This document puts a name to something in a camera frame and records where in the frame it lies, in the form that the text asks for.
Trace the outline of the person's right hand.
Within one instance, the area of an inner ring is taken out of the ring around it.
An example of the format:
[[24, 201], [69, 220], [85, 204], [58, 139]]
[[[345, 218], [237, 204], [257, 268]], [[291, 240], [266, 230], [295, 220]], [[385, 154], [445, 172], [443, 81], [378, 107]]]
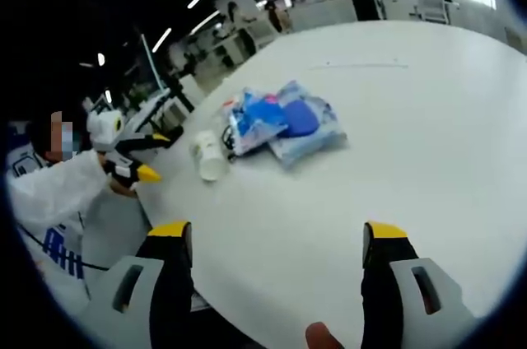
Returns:
[[343, 349], [343, 345], [322, 322], [312, 323], [306, 328], [305, 340], [309, 349]]

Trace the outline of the person's left hand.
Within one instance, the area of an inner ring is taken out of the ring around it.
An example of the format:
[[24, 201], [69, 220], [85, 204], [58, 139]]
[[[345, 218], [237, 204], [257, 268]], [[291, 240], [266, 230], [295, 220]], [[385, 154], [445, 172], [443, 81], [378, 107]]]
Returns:
[[121, 196], [125, 196], [128, 198], [137, 198], [138, 195], [136, 191], [132, 188], [127, 188], [123, 186], [121, 183], [119, 183], [116, 179], [110, 179], [109, 181], [110, 189]]

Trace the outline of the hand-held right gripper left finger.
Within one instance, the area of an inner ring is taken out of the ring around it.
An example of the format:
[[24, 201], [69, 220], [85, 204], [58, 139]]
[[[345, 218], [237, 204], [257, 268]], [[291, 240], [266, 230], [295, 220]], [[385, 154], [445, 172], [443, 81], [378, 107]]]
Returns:
[[182, 348], [189, 340], [192, 266], [190, 222], [152, 229], [136, 255], [99, 280], [82, 327], [98, 348]]

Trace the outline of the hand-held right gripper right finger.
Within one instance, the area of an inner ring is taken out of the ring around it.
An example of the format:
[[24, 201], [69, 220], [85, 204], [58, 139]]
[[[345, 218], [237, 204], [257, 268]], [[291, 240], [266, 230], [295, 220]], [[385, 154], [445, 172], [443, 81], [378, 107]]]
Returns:
[[455, 348], [474, 330], [460, 285], [397, 226], [365, 223], [362, 269], [363, 348]]

